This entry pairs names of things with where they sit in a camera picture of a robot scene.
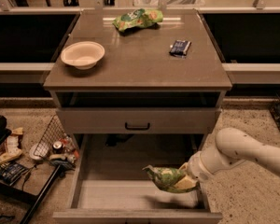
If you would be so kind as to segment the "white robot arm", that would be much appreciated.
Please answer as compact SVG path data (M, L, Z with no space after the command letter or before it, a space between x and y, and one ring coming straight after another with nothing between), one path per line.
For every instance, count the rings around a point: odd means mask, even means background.
M175 184L181 190L194 189L223 170L252 161L280 177L280 147L270 146L235 128L224 128L213 146L196 152L180 170L185 176Z

